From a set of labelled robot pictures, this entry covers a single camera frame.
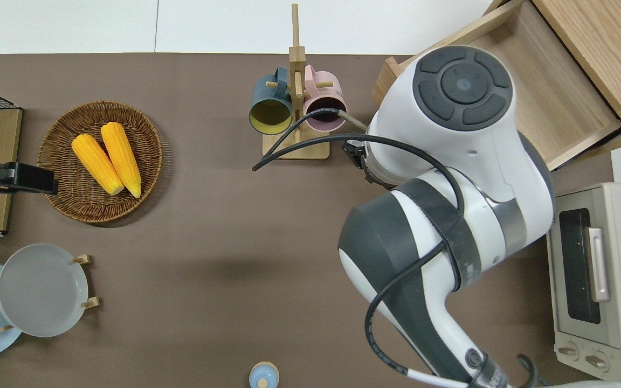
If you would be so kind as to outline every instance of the oven handle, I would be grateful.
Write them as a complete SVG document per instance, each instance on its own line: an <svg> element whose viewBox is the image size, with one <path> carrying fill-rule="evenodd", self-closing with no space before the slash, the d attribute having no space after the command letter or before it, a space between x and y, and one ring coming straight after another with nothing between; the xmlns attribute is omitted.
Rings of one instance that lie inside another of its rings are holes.
<svg viewBox="0 0 621 388"><path fill-rule="evenodd" d="M586 251L589 254L589 278L591 279L591 298L594 302L610 300L608 278L605 272L605 255L603 252L603 230L586 228Z"/></svg>

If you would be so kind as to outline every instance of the oven window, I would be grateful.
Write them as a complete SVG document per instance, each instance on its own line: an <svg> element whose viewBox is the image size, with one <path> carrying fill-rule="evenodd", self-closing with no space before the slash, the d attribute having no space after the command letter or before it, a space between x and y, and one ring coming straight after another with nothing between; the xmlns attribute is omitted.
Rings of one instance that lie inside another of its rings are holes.
<svg viewBox="0 0 621 388"><path fill-rule="evenodd" d="M564 286L567 290L567 312L576 320L599 324L601 308L591 298L587 228L591 226L589 209L574 209L560 213L560 241Z"/></svg>

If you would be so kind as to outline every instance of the yellow corn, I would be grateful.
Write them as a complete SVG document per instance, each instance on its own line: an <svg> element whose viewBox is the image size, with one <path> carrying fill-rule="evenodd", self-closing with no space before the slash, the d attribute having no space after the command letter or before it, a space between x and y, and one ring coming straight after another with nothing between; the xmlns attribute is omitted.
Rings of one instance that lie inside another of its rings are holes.
<svg viewBox="0 0 621 388"><path fill-rule="evenodd" d="M134 197L140 198L140 172L120 123L109 122L102 126L102 140L121 182Z"/></svg>
<svg viewBox="0 0 621 388"><path fill-rule="evenodd" d="M91 135L86 133L78 135L71 142L71 148L88 172L110 196L115 196L123 190L119 175L116 174L106 153Z"/></svg>

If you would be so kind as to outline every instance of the round woven tray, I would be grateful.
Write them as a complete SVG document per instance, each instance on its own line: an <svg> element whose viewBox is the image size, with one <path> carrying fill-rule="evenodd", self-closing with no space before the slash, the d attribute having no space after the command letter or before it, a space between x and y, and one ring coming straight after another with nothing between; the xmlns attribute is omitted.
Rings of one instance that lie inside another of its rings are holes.
<svg viewBox="0 0 621 388"><path fill-rule="evenodd" d="M81 133L89 133L106 152L100 129L116 121L126 130L141 176L141 196L127 189L110 196L94 180L71 149ZM155 126L133 106L114 101L96 101L69 110L50 128L37 155L37 165L54 171L59 180L56 196L47 200L59 213L82 223L106 223L119 219L150 196L162 170L162 143Z"/></svg>

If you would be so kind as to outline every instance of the wooden cabinet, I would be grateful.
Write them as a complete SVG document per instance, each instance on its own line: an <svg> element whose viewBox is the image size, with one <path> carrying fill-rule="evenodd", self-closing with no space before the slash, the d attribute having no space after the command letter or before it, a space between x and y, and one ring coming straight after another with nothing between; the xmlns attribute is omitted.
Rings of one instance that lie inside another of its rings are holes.
<svg viewBox="0 0 621 388"><path fill-rule="evenodd" d="M507 66L517 127L550 170L589 148L621 147L621 2L512 0L425 51L449 44L484 49ZM385 61L377 103L422 53Z"/></svg>

